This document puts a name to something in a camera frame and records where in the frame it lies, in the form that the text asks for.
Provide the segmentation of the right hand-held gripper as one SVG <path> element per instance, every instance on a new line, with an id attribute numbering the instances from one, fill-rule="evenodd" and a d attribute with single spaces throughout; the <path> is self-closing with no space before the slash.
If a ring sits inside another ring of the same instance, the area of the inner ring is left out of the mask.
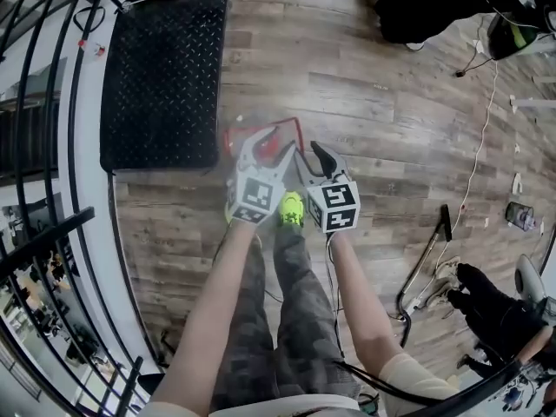
<path id="1" fill-rule="evenodd" d="M 307 160 L 298 149 L 295 151 L 296 170 L 302 185 L 307 187 L 308 213 L 325 234 L 355 228 L 361 201 L 357 183 L 347 176 L 345 159 L 322 142 L 312 141 L 310 145 L 319 159 L 322 174 L 333 180 L 313 185 L 314 175 Z"/>

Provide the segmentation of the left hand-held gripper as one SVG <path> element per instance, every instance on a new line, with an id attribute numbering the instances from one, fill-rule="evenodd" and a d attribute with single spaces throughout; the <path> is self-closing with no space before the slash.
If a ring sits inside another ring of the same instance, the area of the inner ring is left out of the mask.
<path id="1" fill-rule="evenodd" d="M 276 133 L 276 127 L 257 130 L 243 143 L 228 184 L 225 216 L 229 222 L 238 220 L 260 225 L 277 209 L 286 192 L 283 177 L 297 150 L 296 142 L 284 146 L 272 168 L 259 165 L 255 149 Z"/>

